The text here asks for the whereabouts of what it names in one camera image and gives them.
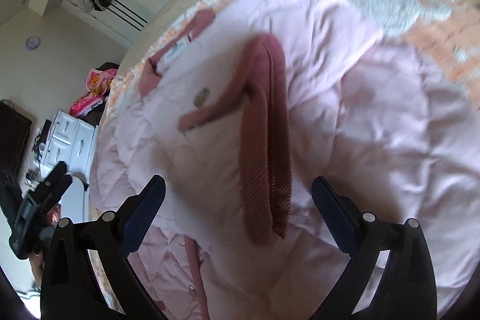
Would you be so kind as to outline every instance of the person's hand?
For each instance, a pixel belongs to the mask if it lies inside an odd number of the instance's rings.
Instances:
[[[28,256],[28,260],[30,261],[30,266],[32,267],[33,278],[35,278],[35,282],[37,283],[38,287],[41,287],[44,265],[42,251],[35,250]]]

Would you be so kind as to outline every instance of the dresser drawer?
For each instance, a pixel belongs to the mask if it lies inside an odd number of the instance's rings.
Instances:
[[[71,144],[75,137],[76,125],[76,118],[73,118],[71,115],[64,112],[60,112],[57,117],[55,117],[52,137],[61,140],[64,143]]]
[[[69,172],[75,176],[85,174],[88,165],[88,157],[90,147],[92,146],[92,139],[95,132],[95,127],[86,122],[79,121],[75,139],[71,145],[71,154],[69,160]]]
[[[44,153],[45,157],[43,159],[43,166],[46,171],[48,171],[46,173],[48,175],[58,162],[66,162],[68,164],[70,145],[61,140],[52,138]]]

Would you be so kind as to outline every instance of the white wall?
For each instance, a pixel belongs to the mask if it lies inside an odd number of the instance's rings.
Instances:
[[[29,36],[40,46],[25,49]],[[33,121],[35,130],[58,110],[70,106],[86,92],[91,68],[111,61],[119,64],[126,49],[59,7],[44,17],[26,8],[0,28],[0,99],[10,99]],[[0,265],[20,291],[28,291],[33,278],[27,261],[15,258],[8,247],[10,229],[0,213]]]

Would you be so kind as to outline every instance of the person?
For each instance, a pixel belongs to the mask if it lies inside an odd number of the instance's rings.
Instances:
[[[43,277],[43,252],[42,250],[37,249],[33,251],[29,256],[28,260],[30,261],[30,267],[32,268],[33,278],[37,283],[38,287],[42,287],[42,277]]]
[[[46,221],[50,225],[56,226],[58,221],[60,221],[61,205],[57,204],[47,215]],[[42,286],[42,277],[43,277],[43,266],[45,264],[44,254],[40,247],[35,248],[30,255],[28,256],[30,261],[30,267],[32,268],[33,278],[37,283],[38,287]]]

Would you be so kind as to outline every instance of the blue gripper pad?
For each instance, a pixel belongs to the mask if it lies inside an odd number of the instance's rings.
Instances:
[[[155,175],[139,195],[126,200],[127,202],[129,199],[135,199],[137,205],[123,224],[120,251],[124,257],[128,257],[129,253],[138,251],[140,248],[148,228],[165,199],[165,191],[165,180]]]
[[[359,225],[354,216],[360,212],[353,202],[338,196],[322,176],[313,181],[311,197],[340,251],[356,256]]]

